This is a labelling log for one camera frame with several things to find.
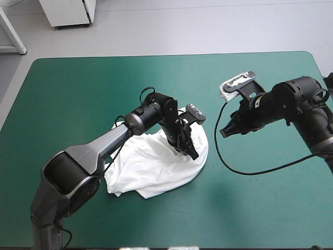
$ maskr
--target black cable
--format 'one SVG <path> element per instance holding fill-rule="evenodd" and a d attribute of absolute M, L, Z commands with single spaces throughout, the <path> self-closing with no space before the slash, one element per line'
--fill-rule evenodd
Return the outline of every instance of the black cable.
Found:
<path fill-rule="evenodd" d="M 219 122 L 220 122 L 220 119 L 221 119 L 221 116 L 222 116 L 222 113 L 223 113 L 223 110 L 225 108 L 225 106 L 227 105 L 228 103 L 225 103 L 222 108 L 221 108 L 221 111 L 220 111 L 220 114 L 219 114 L 219 117 L 217 118 L 217 121 L 216 121 L 216 124 L 215 124 L 215 129 L 214 129 L 214 141 L 215 141 L 215 147 L 216 147 L 216 151 L 217 151 L 217 154 L 219 155 L 219 158 L 221 160 L 221 162 L 223 163 L 223 165 L 229 169 L 230 171 L 234 172 L 234 173 L 237 173 L 237 174 L 241 174 L 243 176 L 257 176 L 257 175 L 260 175 L 260 174 L 264 174 L 264 173 L 270 173 L 270 172 L 273 172 L 273 171 L 276 171 L 276 170 L 280 170 L 280 169 L 283 169 L 283 168 L 287 168 L 289 166 L 292 166 L 292 165 L 295 165 L 297 163 L 301 163 L 302 161 L 305 161 L 307 159 L 310 159 L 312 157 L 315 157 L 315 156 L 320 156 L 320 155 L 333 155 L 332 152 L 321 152 L 321 153 L 314 153 L 314 154 L 311 154 L 311 155 L 308 155 L 308 156 L 305 156 L 299 160 L 295 160 L 291 163 L 287 163 L 287 164 L 284 164 L 280 167 L 276 167 L 276 168 L 272 168 L 272 169 L 268 169 L 268 170 L 264 170 L 264 171 L 259 171 L 259 172 L 253 172 L 253 173 L 246 173 L 246 172 L 241 172 L 241 171 L 238 171 L 238 170 L 235 170 L 233 169 L 232 167 L 230 167 L 225 161 L 224 159 L 222 158 L 221 156 L 221 153 L 220 153 L 220 150 L 219 150 L 219 146 L 217 144 L 217 138 L 216 138 L 216 132 L 217 132 L 217 127 L 219 125 Z"/>
<path fill-rule="evenodd" d="M 72 238 L 73 238 L 73 234 L 72 234 L 72 232 L 71 231 L 69 231 L 68 229 L 66 229 L 66 228 L 63 228 L 61 225 L 59 225 L 59 224 L 55 224 L 55 227 L 56 228 L 58 228 L 58 229 L 60 229 L 61 231 L 63 231 L 63 232 L 66 232 L 66 233 L 68 233 L 69 234 L 69 239 L 68 239 L 68 241 L 67 241 L 67 243 L 66 243 L 66 245 L 65 246 L 63 246 L 60 250 L 65 250 L 66 249 L 66 247 L 69 245 L 69 243 L 72 241 Z"/>
<path fill-rule="evenodd" d="M 30 220 L 31 220 L 31 222 L 33 223 L 33 225 L 34 225 L 35 227 L 37 227 L 38 229 L 43 229 L 43 228 L 47 228 L 47 227 L 51 227 L 51 226 L 55 226 L 55 227 L 58 228 L 59 230 L 68 233 L 68 234 L 69 234 L 69 239 L 68 239 L 66 245 L 63 246 L 60 250 L 65 250 L 66 247 L 69 245 L 69 243 L 72 241 L 72 237 L 73 237 L 72 232 L 69 231 L 69 230 L 66 229 L 66 228 L 63 228 L 62 225 L 60 225 L 58 222 L 53 222 L 53 223 L 50 223 L 50 224 L 46 224 L 46 225 L 44 225 L 44 226 L 38 226 L 37 223 L 34 221 L 34 219 L 33 219 L 32 216 L 30 216 Z"/>

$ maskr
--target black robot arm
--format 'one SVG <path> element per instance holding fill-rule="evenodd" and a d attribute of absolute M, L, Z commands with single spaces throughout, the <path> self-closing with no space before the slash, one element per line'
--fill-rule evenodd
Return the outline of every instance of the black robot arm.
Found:
<path fill-rule="evenodd" d="M 41 170 L 41 182 L 31 206 L 34 248 L 62 249 L 62 218 L 69 217 L 98 190 L 105 160 L 133 135 L 159 123 L 168 142 L 179 152 L 198 157 L 190 133 L 194 122 L 206 117 L 192 104 L 178 114 L 177 101 L 154 92 L 125 116 L 125 122 L 90 143 L 58 152 Z"/>
<path fill-rule="evenodd" d="M 231 121 L 220 131 L 223 137 L 247 134 L 285 119 L 288 126 L 294 124 L 313 154 L 323 153 L 320 157 L 333 172 L 332 154 L 324 154 L 333 153 L 333 114 L 326 105 L 329 92 L 315 79 L 300 77 L 265 92 L 255 81 L 255 74 L 248 71 L 222 83 L 220 91 L 227 102 L 237 95 L 243 97 Z"/>

